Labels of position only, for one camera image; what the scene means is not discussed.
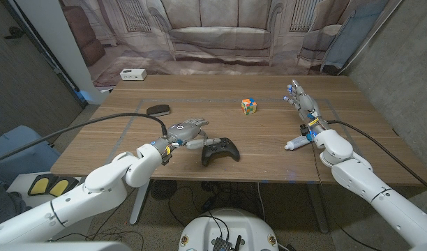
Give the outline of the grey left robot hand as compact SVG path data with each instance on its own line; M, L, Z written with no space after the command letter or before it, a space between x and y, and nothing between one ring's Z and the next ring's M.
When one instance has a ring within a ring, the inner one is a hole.
M220 143L220 138L208 138L202 126L209 122L205 119L188 119L184 122L172 125L167 129L167 141L171 146L185 146L195 150Z

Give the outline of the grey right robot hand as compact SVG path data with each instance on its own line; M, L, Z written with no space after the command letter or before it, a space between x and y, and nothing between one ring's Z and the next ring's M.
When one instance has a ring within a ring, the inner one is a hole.
M310 97L295 79L287 85L288 96L283 100L291 104L299 113L303 123L314 134L330 129L328 123L322 118L319 106L314 98Z

